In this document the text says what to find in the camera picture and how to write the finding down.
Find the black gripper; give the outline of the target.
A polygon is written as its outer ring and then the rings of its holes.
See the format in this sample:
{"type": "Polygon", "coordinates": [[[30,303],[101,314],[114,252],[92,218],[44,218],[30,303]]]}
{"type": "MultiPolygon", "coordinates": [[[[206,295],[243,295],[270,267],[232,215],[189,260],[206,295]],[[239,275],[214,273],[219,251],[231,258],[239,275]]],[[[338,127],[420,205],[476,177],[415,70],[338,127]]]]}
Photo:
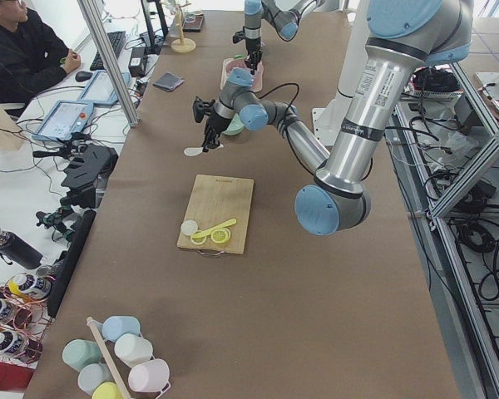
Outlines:
{"type": "Polygon", "coordinates": [[[209,115],[205,125],[204,141],[202,143],[202,151],[204,153],[209,151],[209,144],[211,148],[221,147],[220,134],[229,127],[231,121],[231,117],[225,118],[216,112],[212,112],[209,115]]]}
{"type": "Polygon", "coordinates": [[[261,39],[246,38],[245,48],[248,53],[245,58],[245,65],[249,69],[252,69],[252,74],[254,75],[258,71],[259,64],[262,61],[261,39]]]}

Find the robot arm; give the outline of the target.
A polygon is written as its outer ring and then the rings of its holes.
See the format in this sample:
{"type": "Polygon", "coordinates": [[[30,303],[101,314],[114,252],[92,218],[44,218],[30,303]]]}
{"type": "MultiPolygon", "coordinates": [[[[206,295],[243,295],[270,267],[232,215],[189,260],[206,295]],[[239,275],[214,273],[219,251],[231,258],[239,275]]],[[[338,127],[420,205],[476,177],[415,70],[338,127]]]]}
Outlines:
{"type": "Polygon", "coordinates": [[[272,0],[245,1],[244,25],[233,35],[232,42],[245,43],[245,66],[249,72],[255,76],[262,62],[262,21],[266,21],[282,41],[291,42],[299,31],[301,21],[314,10],[323,9],[327,3],[324,0],[302,0],[283,10],[272,0]]]}
{"type": "Polygon", "coordinates": [[[246,129],[274,126],[313,175],[296,195],[299,223],[315,235],[330,235],[361,224],[371,200],[363,185],[378,142],[411,75],[422,66],[458,62],[471,46],[470,1],[371,1],[367,60],[332,149],[325,148],[299,119],[295,106],[259,98],[253,72],[236,67],[217,99],[193,104],[205,124],[203,150],[219,146],[220,135],[239,117],[246,129]]]}

